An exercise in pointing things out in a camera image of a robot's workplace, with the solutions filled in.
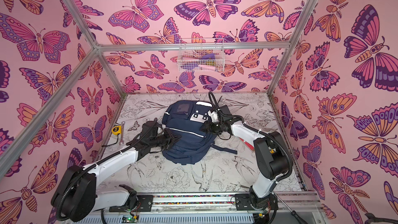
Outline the navy blue student backpack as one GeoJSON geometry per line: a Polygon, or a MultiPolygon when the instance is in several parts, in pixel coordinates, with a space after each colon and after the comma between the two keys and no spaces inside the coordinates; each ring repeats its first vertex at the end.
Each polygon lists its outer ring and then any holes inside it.
{"type": "Polygon", "coordinates": [[[215,144],[216,135],[208,132],[208,112],[212,105],[203,101],[181,100],[173,103],[164,113],[162,124],[180,139],[171,148],[162,152],[163,156],[181,165],[195,164],[201,161],[213,148],[237,154],[237,150],[215,144]]]}

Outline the red paper pack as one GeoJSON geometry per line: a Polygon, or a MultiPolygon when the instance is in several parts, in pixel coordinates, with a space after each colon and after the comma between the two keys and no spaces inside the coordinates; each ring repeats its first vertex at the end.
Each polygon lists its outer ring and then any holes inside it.
{"type": "Polygon", "coordinates": [[[243,141],[243,143],[251,150],[251,151],[255,151],[255,148],[252,144],[249,144],[247,141],[243,141]]]}

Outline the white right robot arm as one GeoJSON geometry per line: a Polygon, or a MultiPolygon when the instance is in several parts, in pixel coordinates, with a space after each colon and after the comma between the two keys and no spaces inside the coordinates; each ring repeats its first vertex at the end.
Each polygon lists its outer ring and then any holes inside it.
{"type": "Polygon", "coordinates": [[[293,161],[283,137],[277,131],[264,132],[249,126],[242,116],[232,115],[226,107],[220,107],[212,92],[208,97],[210,119],[205,122],[204,131],[214,135],[228,133],[254,148],[259,175],[249,190],[250,203],[255,209],[270,207],[276,203],[271,196],[276,185],[293,171],[293,161]]]}

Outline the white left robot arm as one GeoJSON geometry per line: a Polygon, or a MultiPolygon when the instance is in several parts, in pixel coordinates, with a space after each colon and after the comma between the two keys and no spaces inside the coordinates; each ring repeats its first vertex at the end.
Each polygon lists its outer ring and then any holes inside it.
{"type": "Polygon", "coordinates": [[[127,165],[139,161],[153,148],[167,151],[180,139],[181,135],[162,127],[154,119],[146,122],[141,132],[121,150],[84,167],[69,167],[51,199],[56,219],[60,222],[78,222],[93,211],[109,207],[137,208],[137,192],[132,187],[122,184],[115,189],[105,190],[100,188],[100,184],[127,165]]]}

